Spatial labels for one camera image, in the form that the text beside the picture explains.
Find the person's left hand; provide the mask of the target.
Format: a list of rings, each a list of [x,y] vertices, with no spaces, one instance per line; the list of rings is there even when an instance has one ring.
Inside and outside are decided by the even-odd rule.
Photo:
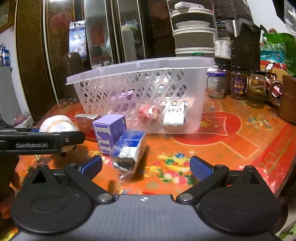
[[[11,217],[15,189],[20,189],[20,177],[15,171],[18,162],[18,155],[1,153],[1,218],[3,219]]]

